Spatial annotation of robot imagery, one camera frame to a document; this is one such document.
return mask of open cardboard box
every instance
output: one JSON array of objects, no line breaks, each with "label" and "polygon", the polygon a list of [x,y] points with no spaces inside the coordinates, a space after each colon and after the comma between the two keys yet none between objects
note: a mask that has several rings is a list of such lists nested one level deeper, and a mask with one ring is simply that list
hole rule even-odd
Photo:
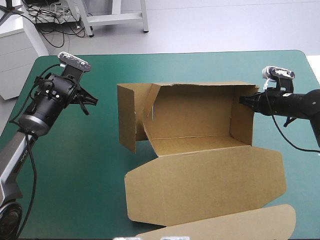
[{"label": "open cardboard box", "polygon": [[128,216],[172,226],[261,208],[286,191],[279,152],[253,147],[239,81],[118,85],[119,141],[158,158],[125,176]]}]

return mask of electronic device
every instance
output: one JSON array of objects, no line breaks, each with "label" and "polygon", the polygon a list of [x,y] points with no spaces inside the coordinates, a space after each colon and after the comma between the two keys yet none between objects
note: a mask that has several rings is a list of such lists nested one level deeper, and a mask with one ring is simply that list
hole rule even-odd
[{"label": "electronic device", "polygon": [[[264,92],[251,96],[241,96],[239,102],[251,108],[256,113],[272,116],[273,121],[284,139],[293,147],[306,152],[319,152],[293,145],[281,132],[274,115],[287,117],[284,127],[296,119],[310,121],[315,139],[320,147],[320,89],[307,94],[294,93],[293,80],[295,73],[291,70],[267,66],[262,70],[262,77],[266,79]],[[269,82],[275,82],[276,87],[268,87]]]},{"label": "electronic device", "polygon": [[[36,172],[34,171],[31,204],[20,229],[22,207],[16,199],[23,196],[16,178],[28,155],[34,166],[31,149],[38,137],[49,132],[61,111],[69,104],[79,104],[82,111],[88,115],[85,105],[95,106],[98,102],[80,86],[82,75],[91,70],[91,65],[67,52],[61,52],[58,58],[60,64],[48,67],[36,77],[21,110],[10,121],[18,125],[19,130],[0,152],[0,240],[16,240],[28,219],[34,199]],[[57,66],[64,68],[61,75],[49,73],[43,77],[46,71]],[[32,99],[31,103],[18,122],[15,122],[29,98]]]}]

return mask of desk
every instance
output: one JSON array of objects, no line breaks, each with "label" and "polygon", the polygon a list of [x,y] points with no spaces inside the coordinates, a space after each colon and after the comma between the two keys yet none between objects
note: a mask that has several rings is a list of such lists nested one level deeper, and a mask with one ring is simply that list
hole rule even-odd
[{"label": "desk", "polygon": [[[319,88],[305,55],[296,50],[80,57],[92,64],[81,84],[99,102],[96,107],[88,107],[89,116],[79,106],[70,105],[50,133],[35,145],[38,186],[22,238],[109,239],[158,228],[127,217],[124,175],[156,155],[147,141],[137,143],[137,154],[119,144],[117,83],[239,80],[263,86],[262,68],[275,65],[294,70],[295,92]],[[20,108],[35,76],[57,62],[55,56],[35,61],[13,113]],[[280,125],[285,122],[284,117],[276,119]],[[7,124],[0,148],[16,129]],[[306,120],[296,120],[284,133],[300,147],[318,147]],[[253,145],[283,154],[287,191],[268,206],[290,204],[295,208],[297,221],[292,239],[319,238],[320,156],[289,146],[271,117],[261,114],[254,117]],[[24,209],[29,203],[32,179],[27,161],[18,178]]]}]

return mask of cardboard box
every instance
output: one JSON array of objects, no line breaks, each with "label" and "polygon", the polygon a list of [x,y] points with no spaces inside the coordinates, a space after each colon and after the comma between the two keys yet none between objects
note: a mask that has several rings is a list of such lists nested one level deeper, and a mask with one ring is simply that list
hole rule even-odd
[{"label": "cardboard box", "polygon": [[191,240],[287,240],[295,226],[296,212],[285,204],[168,226],[137,237],[143,240],[159,240],[164,236],[189,236]]},{"label": "cardboard box", "polygon": [[258,209],[286,191],[279,152],[252,147],[253,84],[119,84],[119,140],[158,158],[125,176],[128,216],[172,226]]}]

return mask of metal frame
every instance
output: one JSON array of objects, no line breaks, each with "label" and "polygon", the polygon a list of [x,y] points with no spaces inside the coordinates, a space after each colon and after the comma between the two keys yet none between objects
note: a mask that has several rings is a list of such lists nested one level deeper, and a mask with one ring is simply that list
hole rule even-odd
[{"label": "metal frame", "polygon": [[143,31],[149,32],[146,0],[140,0],[141,11],[135,13],[121,13],[121,0],[112,0],[112,14],[89,16],[86,4],[83,0],[74,0],[76,3],[86,34],[93,37],[94,26],[126,24],[132,22],[143,22]]},{"label": "metal frame", "polygon": [[15,15],[15,14],[23,14],[22,11],[18,11],[18,9],[22,8],[22,5],[18,5],[18,6],[12,6],[12,1],[9,1],[9,0],[5,0],[6,2],[6,6],[1,6],[0,5],[0,11],[3,11],[4,12],[4,15],[0,18],[0,26],[2,24],[5,23],[5,21],[10,18],[10,16],[12,15]]}]

